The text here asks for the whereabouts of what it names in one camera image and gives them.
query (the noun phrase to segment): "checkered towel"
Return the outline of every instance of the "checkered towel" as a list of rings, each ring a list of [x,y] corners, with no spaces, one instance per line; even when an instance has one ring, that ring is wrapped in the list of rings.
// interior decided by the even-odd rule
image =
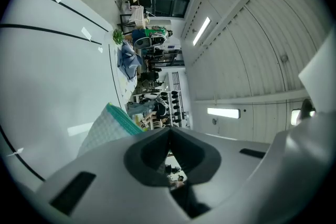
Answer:
[[[78,156],[107,142],[143,132],[120,108],[108,103],[93,123]]]

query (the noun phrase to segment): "green plant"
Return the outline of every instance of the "green plant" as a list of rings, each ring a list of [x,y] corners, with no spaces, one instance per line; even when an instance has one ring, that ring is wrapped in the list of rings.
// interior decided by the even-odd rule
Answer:
[[[119,29],[115,29],[113,31],[113,40],[118,45],[122,44],[122,41],[124,40],[124,33]]]

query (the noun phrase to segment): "teal cloth edge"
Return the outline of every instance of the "teal cloth edge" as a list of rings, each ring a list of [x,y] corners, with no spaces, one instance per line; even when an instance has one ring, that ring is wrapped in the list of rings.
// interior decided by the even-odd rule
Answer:
[[[121,108],[109,103],[106,109],[130,135],[143,132]]]

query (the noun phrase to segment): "ceiling fixture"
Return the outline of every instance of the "ceiling fixture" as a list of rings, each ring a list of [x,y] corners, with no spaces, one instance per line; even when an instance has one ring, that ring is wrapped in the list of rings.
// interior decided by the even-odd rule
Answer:
[[[194,46],[196,45],[196,43],[198,42],[198,40],[200,39],[201,35],[203,34],[203,32],[205,31],[206,27],[209,25],[210,22],[211,20],[209,19],[209,17],[206,17],[202,27],[200,28],[199,32],[197,33],[193,41]]]
[[[290,118],[290,124],[291,125],[297,125],[297,119],[298,119],[300,111],[301,111],[300,109],[292,110],[292,115],[291,115],[291,118]],[[309,115],[311,117],[313,117],[315,115],[315,111],[314,110],[310,111]]]
[[[208,108],[208,114],[223,116],[227,118],[240,118],[240,110],[239,109],[212,109]]]

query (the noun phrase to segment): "fluorescent light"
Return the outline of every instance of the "fluorescent light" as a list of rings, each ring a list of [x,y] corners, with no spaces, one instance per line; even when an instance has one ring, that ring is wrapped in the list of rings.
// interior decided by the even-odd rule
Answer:
[[[298,116],[300,114],[300,111],[301,111],[300,109],[295,109],[295,110],[292,111],[292,115],[291,115],[291,118],[290,118],[290,124],[291,125],[297,125],[297,119],[298,119]],[[313,117],[315,115],[315,111],[314,110],[310,111],[309,115],[311,117]]]
[[[240,110],[239,109],[211,109],[208,108],[208,114],[223,116],[228,118],[240,118]]]
[[[200,28],[200,30],[197,33],[197,36],[194,39],[194,42],[193,42],[194,45],[198,42],[198,40],[200,39],[201,35],[203,34],[203,32],[205,31],[206,27],[208,26],[210,22],[211,20],[209,19],[209,17],[206,17],[202,27]]]

